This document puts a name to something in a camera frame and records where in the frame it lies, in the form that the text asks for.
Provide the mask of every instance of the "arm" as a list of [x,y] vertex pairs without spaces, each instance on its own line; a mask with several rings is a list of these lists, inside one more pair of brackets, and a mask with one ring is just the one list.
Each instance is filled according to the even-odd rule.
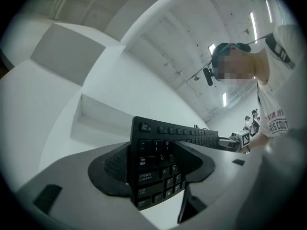
[[250,144],[248,145],[250,149],[253,149],[254,147],[261,146],[264,147],[268,142],[268,138],[262,134],[261,132],[258,132],[254,137],[250,139]]
[[289,58],[297,65],[306,53],[306,40],[298,25],[281,25],[274,31]]

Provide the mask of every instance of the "black keyboard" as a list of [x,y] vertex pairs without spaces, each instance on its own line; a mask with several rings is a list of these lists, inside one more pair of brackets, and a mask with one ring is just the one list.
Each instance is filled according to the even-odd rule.
[[138,209],[157,205],[185,189],[185,180],[174,163],[175,141],[215,148],[218,132],[133,118],[128,182]]

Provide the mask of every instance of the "fluorescent light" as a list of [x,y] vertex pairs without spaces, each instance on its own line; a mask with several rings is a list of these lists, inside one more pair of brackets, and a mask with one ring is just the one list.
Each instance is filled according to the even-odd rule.
[[211,55],[213,54],[213,51],[214,51],[214,49],[215,49],[215,45],[214,44],[211,44],[209,47],[208,47],[208,49],[209,49],[209,51],[210,51],[210,53],[211,53]]
[[225,107],[227,105],[227,93],[225,92],[223,94],[223,106]]
[[269,2],[267,0],[265,2],[267,3],[267,7],[268,7],[268,11],[269,11],[269,16],[270,16],[270,22],[272,23],[272,16],[271,16],[271,10],[270,10],[270,7],[269,7]]
[[255,40],[256,40],[255,44],[256,44],[256,43],[257,43],[258,37],[257,37],[256,23],[255,23],[255,19],[254,19],[254,14],[253,14],[253,12],[250,13],[250,17],[251,17],[251,21],[252,21],[252,23],[253,23],[254,34],[255,34]]

